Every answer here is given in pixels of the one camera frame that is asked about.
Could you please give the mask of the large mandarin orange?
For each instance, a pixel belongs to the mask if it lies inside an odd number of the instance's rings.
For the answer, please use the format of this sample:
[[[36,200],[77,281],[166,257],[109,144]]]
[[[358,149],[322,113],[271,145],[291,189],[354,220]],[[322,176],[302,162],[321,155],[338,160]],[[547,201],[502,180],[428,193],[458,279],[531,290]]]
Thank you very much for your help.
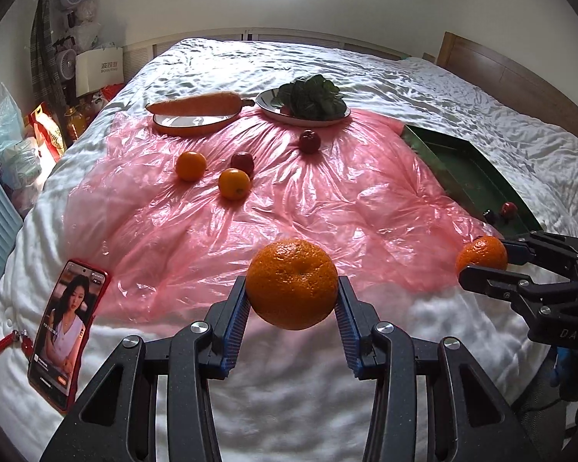
[[[333,311],[338,272],[319,246],[303,239],[276,241],[251,260],[245,291],[263,320],[283,330],[302,331]]]

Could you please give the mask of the small orange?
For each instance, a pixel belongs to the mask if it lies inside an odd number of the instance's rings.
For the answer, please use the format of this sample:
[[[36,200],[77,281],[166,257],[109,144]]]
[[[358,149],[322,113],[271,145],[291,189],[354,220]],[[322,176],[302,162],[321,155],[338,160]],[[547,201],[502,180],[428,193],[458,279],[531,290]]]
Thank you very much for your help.
[[[251,181],[244,171],[229,168],[220,174],[218,188],[223,198],[238,201],[244,199],[250,192]]]
[[[177,158],[174,169],[182,181],[199,181],[207,170],[207,159],[200,152],[186,151]]]

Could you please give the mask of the dark plum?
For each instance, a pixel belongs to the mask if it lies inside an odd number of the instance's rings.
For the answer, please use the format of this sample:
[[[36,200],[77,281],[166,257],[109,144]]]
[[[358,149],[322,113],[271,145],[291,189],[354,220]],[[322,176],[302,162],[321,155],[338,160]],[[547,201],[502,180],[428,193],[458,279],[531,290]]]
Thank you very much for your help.
[[[482,214],[484,221],[494,225],[497,222],[497,214],[493,210],[486,210]]]

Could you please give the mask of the green rectangular tray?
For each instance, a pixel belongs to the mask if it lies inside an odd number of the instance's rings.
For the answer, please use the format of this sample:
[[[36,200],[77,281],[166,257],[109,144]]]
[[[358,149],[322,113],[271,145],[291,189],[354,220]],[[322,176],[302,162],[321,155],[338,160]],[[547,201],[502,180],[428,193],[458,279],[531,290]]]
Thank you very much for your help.
[[[470,215],[484,221],[483,212],[493,210],[497,222],[490,225],[503,237],[542,228],[512,185],[471,142],[410,124],[404,126],[401,138],[429,167],[448,196]],[[518,206],[517,216],[510,221],[499,215],[500,206],[507,201]]]

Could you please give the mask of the pink plastic sheet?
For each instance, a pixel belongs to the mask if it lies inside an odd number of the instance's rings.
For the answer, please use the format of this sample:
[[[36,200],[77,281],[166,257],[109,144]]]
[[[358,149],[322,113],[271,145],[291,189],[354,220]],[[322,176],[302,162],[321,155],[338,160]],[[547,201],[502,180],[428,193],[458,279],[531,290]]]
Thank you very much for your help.
[[[225,295],[265,245],[319,245],[383,312],[456,286],[465,244],[492,229],[446,195],[401,138],[396,119],[355,110],[321,132],[318,153],[298,130],[251,110],[203,138],[158,134],[146,117],[119,115],[106,153],[70,193],[66,253],[107,271],[100,314],[125,325],[179,325]],[[207,159],[182,181],[177,158]],[[255,159],[248,195],[223,198],[220,174],[235,152]]]

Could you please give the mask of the wooden headboard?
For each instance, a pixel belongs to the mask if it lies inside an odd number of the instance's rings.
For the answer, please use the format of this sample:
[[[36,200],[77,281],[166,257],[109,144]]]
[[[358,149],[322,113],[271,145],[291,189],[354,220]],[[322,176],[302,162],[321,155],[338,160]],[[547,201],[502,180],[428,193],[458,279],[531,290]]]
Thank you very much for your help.
[[[447,31],[435,63],[512,110],[558,125],[578,138],[578,106],[548,81],[499,52]]]

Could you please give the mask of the orange rimmed plate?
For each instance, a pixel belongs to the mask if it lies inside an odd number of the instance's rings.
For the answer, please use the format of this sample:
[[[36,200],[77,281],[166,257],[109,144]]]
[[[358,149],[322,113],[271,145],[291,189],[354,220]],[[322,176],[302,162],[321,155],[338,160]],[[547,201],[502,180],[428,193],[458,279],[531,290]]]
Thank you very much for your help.
[[[154,128],[161,134],[172,137],[189,138],[201,137],[220,131],[220,129],[225,128],[238,118],[239,114],[221,116],[154,115],[152,122]]]

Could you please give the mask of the orange carrot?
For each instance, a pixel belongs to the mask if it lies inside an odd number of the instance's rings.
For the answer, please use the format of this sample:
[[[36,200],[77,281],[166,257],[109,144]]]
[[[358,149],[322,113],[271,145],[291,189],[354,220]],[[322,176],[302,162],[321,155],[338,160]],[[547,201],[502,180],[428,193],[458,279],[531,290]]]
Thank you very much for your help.
[[[153,115],[167,116],[228,116],[240,113],[255,101],[234,92],[207,93],[185,98],[151,103],[146,110]]]

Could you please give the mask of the white oval plate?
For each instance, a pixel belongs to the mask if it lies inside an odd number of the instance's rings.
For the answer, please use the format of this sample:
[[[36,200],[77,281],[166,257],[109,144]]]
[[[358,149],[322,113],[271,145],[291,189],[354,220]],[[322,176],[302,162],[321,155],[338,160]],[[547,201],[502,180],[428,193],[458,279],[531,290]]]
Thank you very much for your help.
[[[290,106],[277,95],[278,89],[269,89],[255,97],[255,105],[273,121],[303,128],[323,128],[349,119],[351,110],[346,107],[340,112],[326,114],[316,103]]]

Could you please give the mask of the green leafy vegetable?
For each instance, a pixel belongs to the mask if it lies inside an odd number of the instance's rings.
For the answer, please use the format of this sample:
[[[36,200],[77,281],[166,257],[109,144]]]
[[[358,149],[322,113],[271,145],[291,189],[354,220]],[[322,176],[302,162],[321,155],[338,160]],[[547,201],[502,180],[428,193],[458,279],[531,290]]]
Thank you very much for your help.
[[[339,88],[321,74],[295,78],[278,90],[277,95],[290,106],[316,103],[326,114],[340,112],[347,107]]]

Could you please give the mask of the red yellow gift bag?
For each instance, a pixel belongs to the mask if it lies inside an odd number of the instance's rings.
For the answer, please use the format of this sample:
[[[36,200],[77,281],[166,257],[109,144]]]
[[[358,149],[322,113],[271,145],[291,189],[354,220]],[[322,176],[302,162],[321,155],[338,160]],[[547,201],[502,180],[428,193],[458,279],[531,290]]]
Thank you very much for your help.
[[[28,115],[30,124],[34,130],[37,144],[47,146],[53,160],[58,162],[66,152],[66,143],[47,103],[37,105]]]

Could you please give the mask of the clear plastic bag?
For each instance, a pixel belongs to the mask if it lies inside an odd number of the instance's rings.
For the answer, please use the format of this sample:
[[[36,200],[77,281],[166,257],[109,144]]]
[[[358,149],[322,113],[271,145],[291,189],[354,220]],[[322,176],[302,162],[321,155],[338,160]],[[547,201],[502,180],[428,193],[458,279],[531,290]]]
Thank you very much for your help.
[[[24,118],[7,87],[0,83],[0,157],[2,152],[22,141]]]

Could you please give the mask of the white paper bag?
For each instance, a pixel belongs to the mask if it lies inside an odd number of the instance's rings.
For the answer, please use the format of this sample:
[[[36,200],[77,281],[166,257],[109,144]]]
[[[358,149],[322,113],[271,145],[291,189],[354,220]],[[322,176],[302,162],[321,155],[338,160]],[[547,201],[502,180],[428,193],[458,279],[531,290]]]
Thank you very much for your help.
[[[98,48],[78,54],[75,79],[78,97],[97,92],[108,85],[123,84],[123,48]]]

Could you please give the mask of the plaid hanging garment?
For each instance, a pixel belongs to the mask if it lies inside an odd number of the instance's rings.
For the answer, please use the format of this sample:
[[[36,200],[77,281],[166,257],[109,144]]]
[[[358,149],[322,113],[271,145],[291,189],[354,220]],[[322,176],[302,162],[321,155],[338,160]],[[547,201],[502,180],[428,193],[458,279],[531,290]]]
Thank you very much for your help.
[[[66,98],[52,42],[50,0],[37,0],[30,35],[30,66],[34,102],[47,103],[58,123],[64,125]]]

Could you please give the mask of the lower purple fan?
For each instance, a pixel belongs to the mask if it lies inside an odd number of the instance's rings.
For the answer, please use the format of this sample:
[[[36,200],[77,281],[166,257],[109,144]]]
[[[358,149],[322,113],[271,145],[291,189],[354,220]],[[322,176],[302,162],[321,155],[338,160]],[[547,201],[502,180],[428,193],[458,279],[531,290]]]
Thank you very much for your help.
[[[69,81],[76,75],[77,53],[73,49],[59,51],[56,54],[58,74],[62,81]]]

